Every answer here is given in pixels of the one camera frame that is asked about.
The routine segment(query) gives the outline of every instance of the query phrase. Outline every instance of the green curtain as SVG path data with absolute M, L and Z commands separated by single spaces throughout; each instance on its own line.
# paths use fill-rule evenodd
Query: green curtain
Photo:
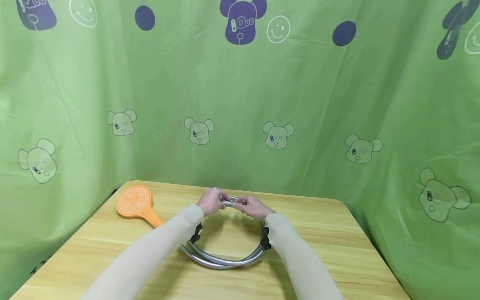
M 480 288 L 480 0 L 3 0 L 0 299 L 130 179 L 335 198 Z

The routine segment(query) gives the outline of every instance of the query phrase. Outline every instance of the metal ring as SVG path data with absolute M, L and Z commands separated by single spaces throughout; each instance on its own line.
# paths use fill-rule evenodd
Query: metal ring
M 236 197 L 231 196 L 231 200 L 236 200 Z M 223 203 L 223 205 L 227 207 L 231 207 L 233 204 L 233 201 L 228 201 L 225 198 L 220 199 L 220 201 Z M 202 265 L 204 267 L 210 268 L 210 269 L 215 269 L 215 270 L 229 270 L 237 267 L 243 267 L 243 266 L 248 266 L 251 264 L 254 264 L 255 262 L 259 261 L 261 257 L 265 254 L 265 250 L 262 246 L 262 243 L 258 245 L 258 247 L 247 257 L 244 259 L 241 259 L 239 261 L 232 261 L 228 259 L 223 259 L 219 258 L 216 256 L 213 256 L 211 254 L 206 253 L 202 249 L 200 249 L 195 243 L 192 243 L 191 241 L 187 242 L 188 245 L 193 249 L 195 253 L 190 251 L 187 247 L 184 245 L 181 245 L 179 247 L 180 251 L 182 251 L 185 255 L 190 257 L 194 262 L 196 262 L 199 265 Z

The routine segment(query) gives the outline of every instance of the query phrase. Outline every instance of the hand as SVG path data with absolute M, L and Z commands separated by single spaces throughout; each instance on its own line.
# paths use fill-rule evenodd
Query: hand
M 217 188 L 207 188 L 197 206 L 204 211 L 204 217 L 216 213 L 219 209 L 225 209 L 225 205 L 220 202 L 220 196 L 230 201 L 230 196 L 223 190 Z
M 253 196 L 239 197 L 232 207 L 259 221 L 264 221 L 268 215 L 275 214 L 275 211 Z

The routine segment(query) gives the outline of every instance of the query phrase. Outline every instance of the black clip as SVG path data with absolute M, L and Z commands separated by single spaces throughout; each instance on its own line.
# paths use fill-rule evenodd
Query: black clip
M 202 229 L 203 229 L 202 223 L 198 224 L 197 228 L 195 228 L 195 233 L 190 238 L 190 242 L 192 244 L 200 239 L 200 231 L 202 231 Z
M 272 248 L 272 245 L 270 245 L 270 240 L 268 239 L 268 233 L 270 232 L 270 229 L 265 226 L 262 230 L 262 239 L 260 240 L 260 245 L 264 250 L 268 250 Z

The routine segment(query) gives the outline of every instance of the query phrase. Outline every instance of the beige sleeve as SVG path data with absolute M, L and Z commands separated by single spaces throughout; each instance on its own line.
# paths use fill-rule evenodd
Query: beige sleeve
M 327 269 L 308 244 L 280 214 L 268 215 L 270 244 L 280 255 L 298 300 L 342 300 Z
M 204 213 L 192 204 L 125 249 L 96 279 L 83 300 L 130 300 L 162 262 L 195 233 Z

